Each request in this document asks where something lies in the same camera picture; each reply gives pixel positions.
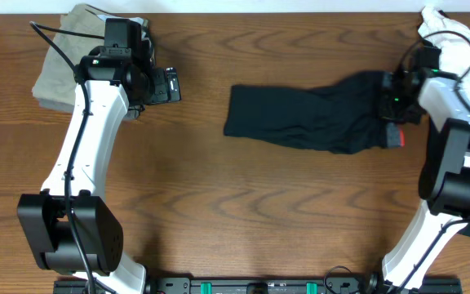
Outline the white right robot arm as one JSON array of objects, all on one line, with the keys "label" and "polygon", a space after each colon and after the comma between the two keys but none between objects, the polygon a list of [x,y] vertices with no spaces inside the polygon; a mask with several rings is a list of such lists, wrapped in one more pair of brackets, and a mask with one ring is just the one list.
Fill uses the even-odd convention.
[{"label": "white right robot arm", "polygon": [[416,293],[446,244],[470,225],[470,100],[461,78],[438,69],[405,73],[403,96],[430,119],[419,207],[382,260],[373,293]]}]

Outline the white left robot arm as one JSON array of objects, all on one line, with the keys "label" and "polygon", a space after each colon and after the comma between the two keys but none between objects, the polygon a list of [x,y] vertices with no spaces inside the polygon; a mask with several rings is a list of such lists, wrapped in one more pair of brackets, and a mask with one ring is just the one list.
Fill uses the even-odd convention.
[{"label": "white left robot arm", "polygon": [[124,234],[105,204],[114,141],[131,106],[181,99],[176,69],[85,56],[76,72],[75,106],[50,175],[22,194],[17,216],[37,266],[83,279],[87,293],[149,293],[145,266],[124,251]]}]

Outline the black leggings with red waistband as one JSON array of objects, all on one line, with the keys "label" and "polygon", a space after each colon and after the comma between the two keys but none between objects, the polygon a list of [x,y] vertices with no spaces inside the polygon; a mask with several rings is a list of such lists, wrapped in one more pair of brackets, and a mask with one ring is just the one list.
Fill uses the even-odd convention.
[{"label": "black leggings with red waistband", "polygon": [[405,145],[399,126],[379,116],[384,71],[362,71],[324,87],[234,85],[224,135],[294,149],[356,154]]}]

